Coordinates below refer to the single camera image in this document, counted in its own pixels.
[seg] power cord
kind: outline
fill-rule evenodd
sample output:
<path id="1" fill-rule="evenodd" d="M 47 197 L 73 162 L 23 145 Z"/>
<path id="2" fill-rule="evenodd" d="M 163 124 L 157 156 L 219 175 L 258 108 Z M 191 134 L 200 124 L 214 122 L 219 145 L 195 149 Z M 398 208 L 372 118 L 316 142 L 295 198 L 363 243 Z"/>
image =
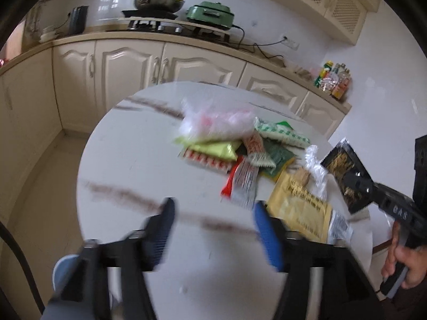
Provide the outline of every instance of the power cord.
<path id="1" fill-rule="evenodd" d="M 273 58 L 275 58 L 275 57 L 279 57 L 279 58 L 281 58 L 281 59 L 282 59 L 283 66 L 284 66 L 284 67 L 286 67 L 285 62 L 284 62 L 285 57 L 284 57 L 283 55 L 272 55 L 272 56 L 268 56 L 268 55 L 266 55 L 266 54 L 263 52 L 263 50 L 262 50 L 260 47 L 263 47 L 263 46 L 273 46 L 273 45 L 275 45 L 275 44 L 282 43 L 284 40 L 286 40 L 286 39 L 287 39 L 287 37 L 284 37 L 284 38 L 283 38 L 283 39 L 281 39 L 280 41 L 273 42 L 273 43 L 267 43 L 267 44 L 257 44 L 256 42 L 254 42 L 254 43 L 252 43 L 252 44 L 244 44 L 244 43 L 242 43 L 242 41 L 243 41 L 243 39 L 245 38 L 245 30 L 243 30 L 240 26 L 237 26 L 237 25 L 234 25 L 234 24 L 232 25 L 232 27 L 235 27 L 236 29 L 240 29 L 240 30 L 242 30 L 243 34 L 242 34 L 242 37 L 240 38 L 240 41 L 239 41 L 238 43 L 235 43 L 235 42 L 229 42 L 230 44 L 237 44 L 237 49 L 240 49 L 240 46 L 252 47 L 252 51 L 251 51 L 251 50 L 249 50 L 249 49 L 244 49 L 244 50 L 246 50 L 246 51 L 248 51 L 248 52 L 250 52 L 250 53 L 255 53 L 255 47 L 257 47 L 257 48 L 259 49 L 259 51 L 261 52 L 261 54 L 262 54 L 266 59 L 273 59 Z"/>
<path id="2" fill-rule="evenodd" d="M 34 276 L 31 273 L 31 269 L 29 267 L 29 264 L 25 258 L 24 253 L 22 252 L 21 247 L 18 245 L 18 243 L 13 238 L 12 234 L 9 232 L 9 230 L 3 225 L 3 223 L 0 221 L 0 238 L 4 240 L 4 242 L 8 245 L 10 250 L 15 255 L 16 259 L 18 260 L 19 264 L 21 265 L 22 271 L 24 272 L 25 278 L 27 280 L 27 283 L 29 285 L 30 291 L 33 294 L 33 298 L 37 304 L 37 308 L 40 311 L 40 314 L 43 314 L 44 312 L 44 304 L 40 297 L 40 293 L 37 289 L 37 285 L 34 280 Z"/>
<path id="3" fill-rule="evenodd" d="M 71 15 L 71 13 L 68 13 L 67 20 L 61 26 L 55 27 L 55 30 L 58 30 L 60 27 L 63 27 L 65 25 L 65 23 L 70 19 L 70 15 Z"/>

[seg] human hand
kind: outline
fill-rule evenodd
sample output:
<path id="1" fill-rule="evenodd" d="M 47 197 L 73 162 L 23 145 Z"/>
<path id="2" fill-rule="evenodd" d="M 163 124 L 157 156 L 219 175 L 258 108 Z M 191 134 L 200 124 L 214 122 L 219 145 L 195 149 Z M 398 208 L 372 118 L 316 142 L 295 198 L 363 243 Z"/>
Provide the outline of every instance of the human hand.
<path id="1" fill-rule="evenodd" d="M 388 278 L 394 274 L 394 265 L 396 262 L 402 262 L 409 270 L 406 278 L 402 283 L 403 289 L 410 289 L 421 283 L 426 276 L 427 271 L 427 247 L 423 246 L 420 249 L 414 250 L 402 245 L 399 242 L 400 224 L 395 221 L 392 230 L 392 244 L 389 247 L 386 261 L 381 274 L 384 278 Z"/>

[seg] white wall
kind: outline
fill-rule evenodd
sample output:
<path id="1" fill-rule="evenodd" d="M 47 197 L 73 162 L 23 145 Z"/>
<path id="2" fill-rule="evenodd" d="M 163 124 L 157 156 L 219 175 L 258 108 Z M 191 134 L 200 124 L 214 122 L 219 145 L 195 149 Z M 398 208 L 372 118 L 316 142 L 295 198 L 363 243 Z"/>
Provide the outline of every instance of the white wall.
<path id="1" fill-rule="evenodd" d="M 271 1 L 271 0 L 186 0 L 183 8 L 178 12 L 179 19 L 185 20 L 185 11 L 202 1 L 221 2 L 231 8 L 235 14 L 234 24 L 242 27 L 248 40 L 257 43 L 272 43 L 285 34 L 289 38 L 300 43 L 298 51 L 293 51 L 283 45 L 266 47 L 266 51 L 285 54 L 291 61 L 302 66 L 310 67 L 318 65 L 326 53 L 330 37 L 317 26 L 309 22 L 297 13 Z M 75 6 L 89 5 L 87 26 L 112 23 L 108 18 L 122 17 L 121 10 L 135 9 L 133 0 L 119 0 L 118 6 L 112 8 L 110 2 L 100 0 L 53 0 L 44 8 L 41 23 L 52 23 L 52 19 L 58 19 L 56 25 L 60 25 L 67 13 Z M 98 11 L 99 6 L 106 5 L 107 10 Z M 240 37 L 241 31 L 234 29 L 233 33 Z"/>
<path id="2" fill-rule="evenodd" d="M 352 109 L 329 142 L 346 137 L 372 178 L 412 197 L 415 138 L 427 134 L 427 59 L 404 23 L 381 2 L 355 47 L 332 41 L 324 61 L 351 70 Z M 385 217 L 371 209 L 374 245 L 389 238 Z"/>

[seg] white round table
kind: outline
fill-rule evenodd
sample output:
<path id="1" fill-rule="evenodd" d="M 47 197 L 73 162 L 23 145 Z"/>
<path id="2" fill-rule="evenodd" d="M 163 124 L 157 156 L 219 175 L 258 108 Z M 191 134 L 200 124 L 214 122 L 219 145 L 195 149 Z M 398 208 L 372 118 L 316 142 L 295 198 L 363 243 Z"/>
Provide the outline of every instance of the white round table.
<path id="1" fill-rule="evenodd" d="M 177 216 L 157 271 L 147 273 L 159 320 L 265 320 L 272 318 L 284 274 L 268 264 L 252 213 L 221 199 L 227 175 L 178 158 L 181 100 L 252 108 L 264 120 L 288 121 L 319 146 L 328 141 L 290 110 L 265 96 L 229 86 L 174 82 L 150 87 L 111 109 L 90 136 L 78 170 L 77 209 L 84 239 L 122 239 L 158 212 L 165 197 L 177 200 Z M 257 199 L 268 200 L 274 183 L 258 180 Z M 333 180 L 328 202 L 349 213 Z M 370 220 L 352 224 L 351 247 L 364 270 L 372 254 Z M 111 291 L 120 298 L 118 273 Z M 314 271 L 308 318 L 317 318 L 321 273 Z"/>

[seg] gas stove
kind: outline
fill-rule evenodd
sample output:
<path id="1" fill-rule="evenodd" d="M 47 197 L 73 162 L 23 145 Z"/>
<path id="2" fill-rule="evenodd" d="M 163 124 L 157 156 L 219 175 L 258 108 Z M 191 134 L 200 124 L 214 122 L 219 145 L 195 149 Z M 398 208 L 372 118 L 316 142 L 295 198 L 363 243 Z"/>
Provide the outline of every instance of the gas stove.
<path id="1" fill-rule="evenodd" d="M 122 11 L 128 21 L 127 31 L 154 32 L 202 39 L 230 46 L 230 31 L 220 30 L 208 25 L 175 20 L 178 16 L 166 11 L 150 11 L 149 15 L 141 11 Z"/>

